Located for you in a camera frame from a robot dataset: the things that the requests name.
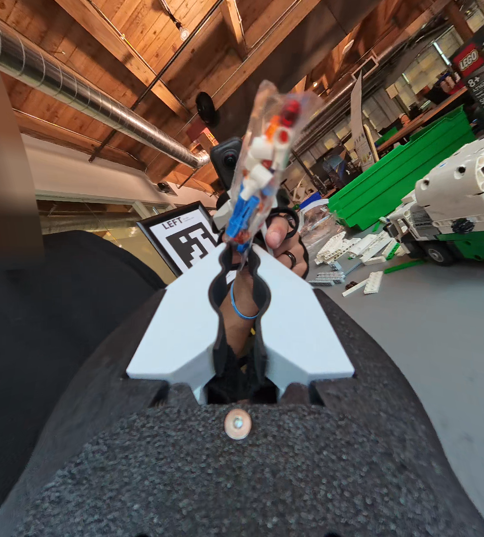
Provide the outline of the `black round ceiling fixture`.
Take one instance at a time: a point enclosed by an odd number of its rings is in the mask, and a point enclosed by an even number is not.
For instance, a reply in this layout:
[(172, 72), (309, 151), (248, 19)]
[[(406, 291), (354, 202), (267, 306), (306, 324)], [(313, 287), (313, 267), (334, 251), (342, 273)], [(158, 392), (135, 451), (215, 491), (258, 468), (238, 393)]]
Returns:
[(219, 125), (220, 114), (209, 94), (204, 91), (199, 92), (196, 95), (195, 104), (199, 118), (207, 127), (215, 128)]

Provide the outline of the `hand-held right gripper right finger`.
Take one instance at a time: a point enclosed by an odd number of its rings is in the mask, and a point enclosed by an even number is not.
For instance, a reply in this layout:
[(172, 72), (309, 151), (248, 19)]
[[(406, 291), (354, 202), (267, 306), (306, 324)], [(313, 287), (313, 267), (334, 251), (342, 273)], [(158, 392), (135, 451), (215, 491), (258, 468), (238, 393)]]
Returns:
[(248, 269), (253, 279), (254, 369), (258, 381), (276, 387), (277, 400), (292, 385), (352, 378), (355, 369), (312, 286), (252, 245)]

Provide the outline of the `clear bag of lego pieces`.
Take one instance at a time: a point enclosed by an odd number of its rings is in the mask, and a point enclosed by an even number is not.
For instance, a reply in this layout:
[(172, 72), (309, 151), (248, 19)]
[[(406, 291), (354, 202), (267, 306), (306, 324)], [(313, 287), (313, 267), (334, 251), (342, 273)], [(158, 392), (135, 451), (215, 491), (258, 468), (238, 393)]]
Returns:
[(229, 191), (227, 220), (218, 225), (242, 266), (276, 202), (293, 145), (320, 104), (312, 91), (280, 93), (270, 81), (259, 85)]

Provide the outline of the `white and green lego truck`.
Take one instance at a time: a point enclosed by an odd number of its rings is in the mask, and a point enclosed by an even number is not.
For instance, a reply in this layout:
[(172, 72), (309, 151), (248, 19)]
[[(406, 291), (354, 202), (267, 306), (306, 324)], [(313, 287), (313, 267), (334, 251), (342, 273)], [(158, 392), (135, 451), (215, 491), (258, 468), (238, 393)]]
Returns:
[(484, 138), (465, 144), (418, 180), (386, 223), (387, 234), (412, 259), (440, 266), (484, 261)]

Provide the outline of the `stack of green plastic bins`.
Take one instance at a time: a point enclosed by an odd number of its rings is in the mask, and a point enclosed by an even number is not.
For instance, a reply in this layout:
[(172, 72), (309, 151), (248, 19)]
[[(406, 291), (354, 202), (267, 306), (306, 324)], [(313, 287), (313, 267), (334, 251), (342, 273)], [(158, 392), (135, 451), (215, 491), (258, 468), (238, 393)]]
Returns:
[(339, 223), (363, 231), (395, 210), (403, 197), (443, 160), (474, 141), (460, 105), (414, 134), (328, 200)]

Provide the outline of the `wooden background table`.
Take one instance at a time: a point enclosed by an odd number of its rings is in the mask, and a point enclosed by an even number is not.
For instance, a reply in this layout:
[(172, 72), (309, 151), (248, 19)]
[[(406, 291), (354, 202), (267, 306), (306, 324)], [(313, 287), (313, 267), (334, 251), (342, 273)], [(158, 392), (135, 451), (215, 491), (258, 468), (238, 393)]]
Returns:
[(427, 125), (435, 117), (443, 116), (444, 114), (449, 112), (452, 107), (455, 107), (455, 103), (457, 103), (463, 96), (468, 96), (468, 95), (469, 95), (469, 91), (467, 87), (460, 88), (460, 90), (458, 90), (449, 98), (447, 98), (443, 103), (437, 105), (437, 107), (429, 111), (423, 112), (420, 116), (410, 121), (406, 126), (404, 126), (396, 134), (394, 134), (388, 140), (382, 143), (377, 148), (377, 153), (381, 154), (383, 151), (389, 149), (390, 147), (393, 147), (395, 143), (411, 135), (412, 133), (414, 133), (414, 131), (417, 131), (423, 126)]

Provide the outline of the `person's left forearm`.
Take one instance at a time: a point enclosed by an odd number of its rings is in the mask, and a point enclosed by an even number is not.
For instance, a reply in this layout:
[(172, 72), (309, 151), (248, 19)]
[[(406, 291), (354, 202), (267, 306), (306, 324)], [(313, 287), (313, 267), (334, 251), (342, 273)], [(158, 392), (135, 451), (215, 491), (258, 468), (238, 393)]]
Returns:
[(220, 311), (223, 316), (228, 346), (237, 358), (244, 355), (244, 349), (254, 327), (258, 306), (253, 300), (253, 279), (248, 267), (237, 273)]

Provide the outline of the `person's left hand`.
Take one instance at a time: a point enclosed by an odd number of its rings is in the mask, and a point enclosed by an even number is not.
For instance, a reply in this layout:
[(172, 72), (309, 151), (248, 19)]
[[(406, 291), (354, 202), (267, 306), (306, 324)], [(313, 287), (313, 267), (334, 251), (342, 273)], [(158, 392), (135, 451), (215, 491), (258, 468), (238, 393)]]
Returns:
[(298, 232), (297, 214), (286, 208), (273, 209), (266, 226), (265, 243), (274, 258), (305, 279), (309, 272), (309, 255)]

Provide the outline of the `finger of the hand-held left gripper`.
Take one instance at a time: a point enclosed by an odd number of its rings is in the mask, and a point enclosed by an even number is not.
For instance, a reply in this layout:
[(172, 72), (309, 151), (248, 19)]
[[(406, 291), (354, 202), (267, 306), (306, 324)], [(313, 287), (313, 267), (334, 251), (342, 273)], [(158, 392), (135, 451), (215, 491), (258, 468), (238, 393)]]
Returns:
[(217, 230), (225, 229), (229, 224), (230, 218), (234, 212), (235, 203), (233, 200), (226, 200), (223, 205), (217, 209), (216, 213), (212, 217), (214, 225)]

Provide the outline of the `white standing sign board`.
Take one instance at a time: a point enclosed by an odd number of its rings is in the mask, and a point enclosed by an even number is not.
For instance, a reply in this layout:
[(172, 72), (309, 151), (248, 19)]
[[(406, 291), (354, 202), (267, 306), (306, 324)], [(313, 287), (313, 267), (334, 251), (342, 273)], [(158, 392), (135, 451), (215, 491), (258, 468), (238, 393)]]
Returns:
[(362, 172), (367, 171), (379, 161), (379, 156), (370, 129), (364, 124), (362, 113), (362, 80), (363, 75), (355, 79), (351, 92), (351, 133), (354, 151), (359, 160)]

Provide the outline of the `pile of white lego pieces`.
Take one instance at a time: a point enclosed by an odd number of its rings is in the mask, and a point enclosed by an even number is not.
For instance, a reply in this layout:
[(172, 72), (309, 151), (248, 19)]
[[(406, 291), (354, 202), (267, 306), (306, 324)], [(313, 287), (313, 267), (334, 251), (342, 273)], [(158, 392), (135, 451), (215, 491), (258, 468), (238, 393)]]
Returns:
[(400, 243), (384, 230), (363, 238), (346, 238), (346, 232), (332, 236), (317, 252), (314, 263), (323, 270), (308, 283), (314, 287), (345, 284), (346, 277), (360, 265), (382, 264), (394, 256)]

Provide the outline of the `blue wristband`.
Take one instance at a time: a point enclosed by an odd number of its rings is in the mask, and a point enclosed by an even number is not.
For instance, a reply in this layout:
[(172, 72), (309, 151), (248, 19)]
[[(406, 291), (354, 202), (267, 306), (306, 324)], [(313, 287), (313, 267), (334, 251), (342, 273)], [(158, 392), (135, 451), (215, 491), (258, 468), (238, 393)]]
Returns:
[(245, 321), (252, 321), (259, 314), (253, 299), (253, 284), (248, 280), (235, 279), (230, 288), (230, 301), (235, 314)]

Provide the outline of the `green lego beam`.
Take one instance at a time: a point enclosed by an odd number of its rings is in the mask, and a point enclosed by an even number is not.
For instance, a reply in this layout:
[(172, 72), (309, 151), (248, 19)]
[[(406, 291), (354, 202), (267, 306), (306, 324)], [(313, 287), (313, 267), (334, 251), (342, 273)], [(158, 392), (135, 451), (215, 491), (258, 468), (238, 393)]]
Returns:
[(423, 265), (425, 262), (426, 262), (425, 259), (414, 259), (414, 260), (411, 260), (411, 261), (408, 261), (408, 262), (403, 262), (403, 263), (401, 263), (399, 265), (394, 265), (394, 266), (386, 268), (384, 270), (384, 274), (391, 274), (391, 273), (394, 273), (394, 272), (399, 272), (401, 270), (406, 270), (406, 269), (408, 269), (410, 267)]

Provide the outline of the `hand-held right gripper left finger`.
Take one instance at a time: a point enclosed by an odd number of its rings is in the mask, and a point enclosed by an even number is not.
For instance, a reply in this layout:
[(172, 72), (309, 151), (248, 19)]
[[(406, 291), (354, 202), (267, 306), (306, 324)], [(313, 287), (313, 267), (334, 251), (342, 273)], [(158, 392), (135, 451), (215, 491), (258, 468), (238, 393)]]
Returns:
[(167, 286), (126, 368), (130, 379), (185, 384), (207, 402), (205, 387), (224, 374), (230, 352), (220, 306), (231, 264), (231, 247), (222, 243)]

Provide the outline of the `metal ventilation duct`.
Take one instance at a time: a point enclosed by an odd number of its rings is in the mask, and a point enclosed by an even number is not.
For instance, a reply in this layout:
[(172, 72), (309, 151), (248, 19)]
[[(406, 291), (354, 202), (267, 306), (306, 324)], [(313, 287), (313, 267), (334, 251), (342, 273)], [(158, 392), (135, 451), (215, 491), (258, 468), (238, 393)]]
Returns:
[(210, 163), (193, 153), (0, 19), (0, 71), (192, 169)]

